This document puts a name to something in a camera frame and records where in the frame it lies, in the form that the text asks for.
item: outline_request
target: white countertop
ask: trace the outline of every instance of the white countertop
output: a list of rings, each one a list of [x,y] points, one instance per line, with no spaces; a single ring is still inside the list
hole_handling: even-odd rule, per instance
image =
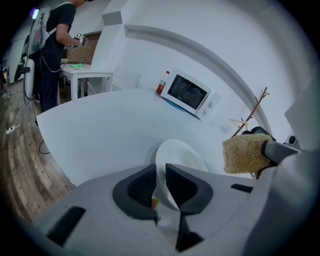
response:
[[[106,74],[111,74],[112,72],[107,72],[105,70],[102,69],[98,69],[98,68],[94,68],[89,64],[83,64],[83,67],[79,67],[79,68],[73,68],[71,67],[72,64],[66,64],[64,66],[64,64],[61,65],[62,71],[63,72],[67,72],[69,74],[83,74],[83,73],[106,73]]]
[[[168,139],[184,141],[210,172],[225,174],[222,141],[232,135],[142,89],[73,100],[38,115],[37,121],[50,153],[76,186],[154,163],[159,145]]]

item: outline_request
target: black pants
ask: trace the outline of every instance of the black pants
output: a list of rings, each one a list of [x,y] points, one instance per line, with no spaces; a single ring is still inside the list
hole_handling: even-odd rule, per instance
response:
[[[44,61],[39,58],[35,63],[33,93],[40,95],[40,106],[42,112],[57,106],[59,72],[51,72]]]

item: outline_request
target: brush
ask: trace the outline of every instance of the brush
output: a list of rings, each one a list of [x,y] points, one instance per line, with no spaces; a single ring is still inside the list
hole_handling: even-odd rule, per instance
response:
[[[223,143],[224,171],[227,174],[257,173],[272,161],[280,162],[300,150],[275,142],[270,135],[256,133],[234,136]]]

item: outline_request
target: bristles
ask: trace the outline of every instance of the bristles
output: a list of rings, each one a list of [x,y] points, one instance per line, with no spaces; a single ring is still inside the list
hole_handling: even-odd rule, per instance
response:
[[[262,133],[234,136],[222,143],[224,171],[228,174],[255,173],[270,160],[261,154],[264,141],[272,137]]]

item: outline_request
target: bag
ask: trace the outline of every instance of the bag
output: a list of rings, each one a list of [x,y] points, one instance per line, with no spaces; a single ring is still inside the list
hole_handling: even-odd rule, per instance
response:
[[[72,5],[72,3],[63,2],[56,8],[62,5]],[[50,17],[50,11],[51,8],[48,5],[41,8],[32,24],[29,36],[28,56],[41,50],[45,46],[46,40],[57,30],[57,28],[55,27],[51,31],[47,31],[47,22]]]

